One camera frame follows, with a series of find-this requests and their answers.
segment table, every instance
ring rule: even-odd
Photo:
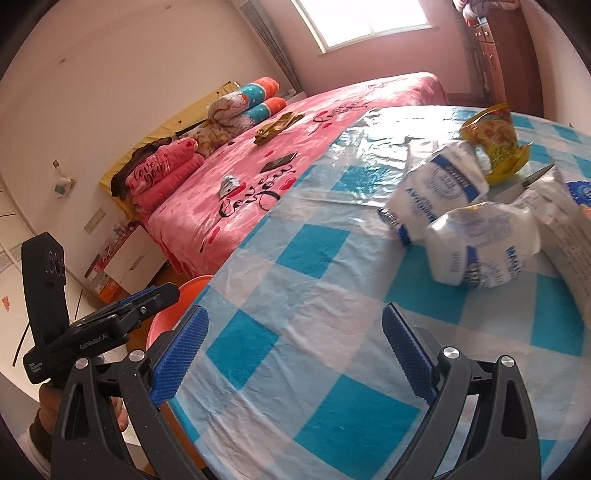
[[[386,477],[427,408],[382,333],[389,301],[469,358],[516,359],[544,478],[570,451],[591,417],[591,333],[549,260],[538,255],[495,289],[446,286],[431,279],[424,248],[402,247],[376,212],[402,176],[406,152],[395,143],[457,138],[474,113],[413,106],[366,114],[196,300],[210,329],[171,407],[220,480]],[[523,175],[554,161],[567,181],[591,177],[591,137],[514,119],[519,140],[534,142]],[[440,473],[453,467],[474,405],[470,398]]]

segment human hand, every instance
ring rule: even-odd
[[[43,384],[39,388],[39,421],[43,429],[49,434],[53,435],[53,430],[56,428],[57,413],[60,410],[61,397],[63,390],[52,387],[48,384]],[[121,398],[112,397],[113,409],[115,410],[115,417],[119,430],[124,432],[129,425],[129,416],[127,410],[123,407],[123,400]]]

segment wooden cabinet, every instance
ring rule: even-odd
[[[472,31],[489,102],[508,102],[514,112],[543,117],[540,69],[521,10],[491,9]]]

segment pink bowl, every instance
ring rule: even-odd
[[[166,310],[157,313],[154,317],[152,325],[150,326],[150,331],[148,332],[146,349],[150,348],[150,345],[154,343],[156,338],[158,338],[162,332],[168,332],[173,329],[178,320],[183,316],[211,279],[211,275],[203,275],[189,280],[178,288],[181,293],[178,302],[171,305]]]

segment small wrapper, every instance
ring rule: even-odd
[[[530,159],[530,144],[519,146],[508,103],[491,106],[467,120],[460,130],[462,138],[480,146],[491,159],[490,185],[498,185],[517,172]]]
[[[570,181],[566,186],[585,217],[591,220],[591,181]]]

